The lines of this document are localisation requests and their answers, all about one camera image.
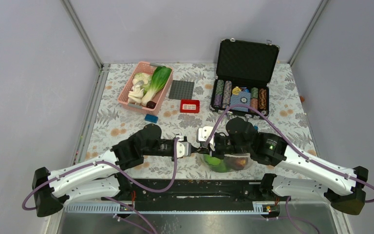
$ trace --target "bok choy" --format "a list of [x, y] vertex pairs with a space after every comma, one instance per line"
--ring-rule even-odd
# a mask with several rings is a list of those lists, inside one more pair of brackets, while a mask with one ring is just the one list
[[171, 68], [168, 68], [166, 66], [157, 67], [155, 69], [154, 73], [152, 74], [151, 85], [148, 88], [146, 94], [141, 99], [141, 104], [143, 106], [146, 106], [147, 102], [151, 101], [156, 93], [164, 88], [168, 78], [170, 77], [171, 71]]

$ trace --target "gray wall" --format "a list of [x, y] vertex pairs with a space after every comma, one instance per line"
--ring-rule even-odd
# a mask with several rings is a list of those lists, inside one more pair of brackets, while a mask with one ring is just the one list
[[210, 62], [225, 38], [270, 39], [288, 61], [320, 0], [71, 2], [105, 62]]
[[71, 162], [96, 73], [60, 1], [0, 0], [0, 234], [40, 233], [21, 203]]
[[[374, 1], [330, 1], [293, 71], [319, 154], [368, 168], [374, 185]], [[374, 233], [374, 203], [349, 219]]]

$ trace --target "red container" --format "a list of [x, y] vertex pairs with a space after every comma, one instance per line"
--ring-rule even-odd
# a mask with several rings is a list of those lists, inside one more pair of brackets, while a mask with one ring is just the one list
[[132, 79], [134, 78], [135, 74], [144, 72], [144, 73], [152, 75], [155, 69], [157, 68], [157, 66], [158, 65], [155, 65], [155, 64], [153, 65], [153, 64], [150, 64], [149, 62], [138, 63], [134, 72], [131, 74], [130, 79], [127, 81], [127, 84], [124, 86], [124, 89], [121, 91], [120, 95], [118, 96], [118, 102], [121, 103], [123, 108], [128, 109], [130, 111], [157, 116], [158, 112], [160, 111], [161, 105], [163, 104], [164, 98], [166, 97], [167, 91], [170, 88], [171, 83], [173, 81], [173, 71], [171, 71], [170, 77], [168, 78], [167, 83], [164, 86], [164, 88], [160, 90], [157, 94], [155, 94], [154, 98], [152, 99], [153, 102], [157, 103], [154, 109], [150, 109], [150, 108], [147, 108], [141, 105], [128, 103], [128, 92], [131, 91]]
[[200, 112], [200, 101], [199, 100], [187, 100], [182, 99], [180, 102], [181, 113], [194, 113]]

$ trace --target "red box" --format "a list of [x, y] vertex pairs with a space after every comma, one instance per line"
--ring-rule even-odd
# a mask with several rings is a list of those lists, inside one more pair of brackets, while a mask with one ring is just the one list
[[199, 100], [187, 100], [182, 99], [180, 102], [180, 113], [194, 113], [200, 112], [200, 101]]

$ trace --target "gray floor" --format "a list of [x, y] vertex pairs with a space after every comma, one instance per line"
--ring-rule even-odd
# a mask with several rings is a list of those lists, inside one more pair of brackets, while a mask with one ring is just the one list
[[[286, 216], [284, 204], [282, 213]], [[331, 212], [325, 204], [289, 205], [289, 212], [294, 217], [305, 218], [314, 223], [323, 234], [337, 233]], [[156, 227], [159, 234], [298, 234], [289, 220], [257, 220], [261, 216], [232, 214], [147, 214], [145, 217]], [[132, 214], [127, 218], [148, 229], [147, 224]], [[316, 230], [299, 221], [295, 221], [308, 234]], [[59, 234], [143, 234], [143, 230], [124, 222], [117, 222], [109, 214], [65, 213]]]

